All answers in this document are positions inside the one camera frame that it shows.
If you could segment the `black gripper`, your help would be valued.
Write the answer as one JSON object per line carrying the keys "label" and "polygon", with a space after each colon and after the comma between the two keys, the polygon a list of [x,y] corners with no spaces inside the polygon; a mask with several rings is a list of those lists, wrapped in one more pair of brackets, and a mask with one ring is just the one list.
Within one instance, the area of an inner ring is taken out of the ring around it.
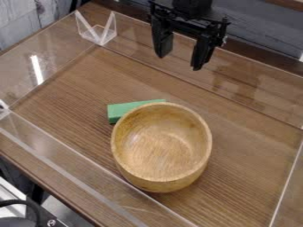
{"label": "black gripper", "polygon": [[214,0],[150,0],[151,36],[159,58],[172,51],[174,32],[196,38],[191,67],[203,68],[214,54],[215,40],[226,38],[230,19],[212,7]]}

